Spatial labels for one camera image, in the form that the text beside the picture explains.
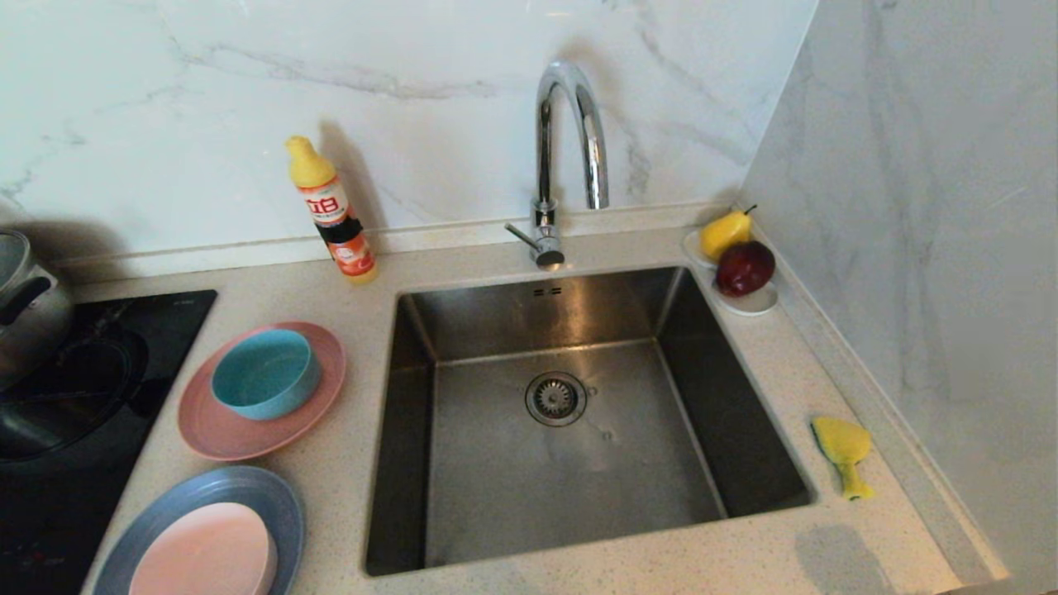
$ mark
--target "yellow sponge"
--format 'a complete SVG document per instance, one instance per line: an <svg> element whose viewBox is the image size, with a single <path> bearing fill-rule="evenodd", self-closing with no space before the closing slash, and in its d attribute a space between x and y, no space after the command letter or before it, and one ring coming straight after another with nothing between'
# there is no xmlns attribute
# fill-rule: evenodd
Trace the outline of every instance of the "yellow sponge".
<svg viewBox="0 0 1058 595"><path fill-rule="evenodd" d="M813 419L811 431L816 434L820 450L841 473L844 486L842 495L849 500L873 497L874 490L856 472L856 464L867 458L867 454L871 452L871 432L833 417Z"/></svg>

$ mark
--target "pot handle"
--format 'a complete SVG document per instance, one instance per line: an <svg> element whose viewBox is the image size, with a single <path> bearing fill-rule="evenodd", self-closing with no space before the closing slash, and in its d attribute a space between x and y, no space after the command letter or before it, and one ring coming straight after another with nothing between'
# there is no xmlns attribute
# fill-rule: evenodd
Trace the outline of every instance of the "pot handle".
<svg viewBox="0 0 1058 595"><path fill-rule="evenodd" d="M15 290L15 296L0 306L0 326L11 326L18 320L25 308L40 296L41 293L52 288L52 281L48 277L38 276L26 281Z"/></svg>

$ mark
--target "faucet handle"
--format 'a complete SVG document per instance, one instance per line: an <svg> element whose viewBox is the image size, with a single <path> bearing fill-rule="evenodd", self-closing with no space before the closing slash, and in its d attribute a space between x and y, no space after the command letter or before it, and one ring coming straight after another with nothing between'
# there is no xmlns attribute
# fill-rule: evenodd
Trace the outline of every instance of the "faucet handle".
<svg viewBox="0 0 1058 595"><path fill-rule="evenodd" d="M532 248L532 259L536 263L536 267L545 271L553 271L566 262L566 255L559 249L559 238L544 236L540 240L535 240L510 223L504 223L504 229Z"/></svg>

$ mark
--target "marble wall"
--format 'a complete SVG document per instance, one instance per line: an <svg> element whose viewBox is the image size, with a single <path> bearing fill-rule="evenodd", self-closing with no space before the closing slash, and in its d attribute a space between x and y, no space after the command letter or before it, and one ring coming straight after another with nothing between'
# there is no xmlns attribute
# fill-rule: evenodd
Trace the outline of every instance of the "marble wall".
<svg viewBox="0 0 1058 595"><path fill-rule="evenodd" d="M292 133L339 163L369 228L522 218L554 57L599 97L614 206L714 200L742 183L816 3L6 1L0 224L63 257L312 235ZM560 127L565 208L583 210Z"/></svg>
<svg viewBox="0 0 1058 595"><path fill-rule="evenodd" d="M758 220L1010 566L1056 577L1058 4L821 2Z"/></svg>

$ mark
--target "sink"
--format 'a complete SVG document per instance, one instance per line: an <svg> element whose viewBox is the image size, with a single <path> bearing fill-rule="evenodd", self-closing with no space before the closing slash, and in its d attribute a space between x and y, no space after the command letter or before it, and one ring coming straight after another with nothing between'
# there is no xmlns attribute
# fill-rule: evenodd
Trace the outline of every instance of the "sink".
<svg viewBox="0 0 1058 595"><path fill-rule="evenodd" d="M371 576L809 500L686 268L398 299Z"/></svg>

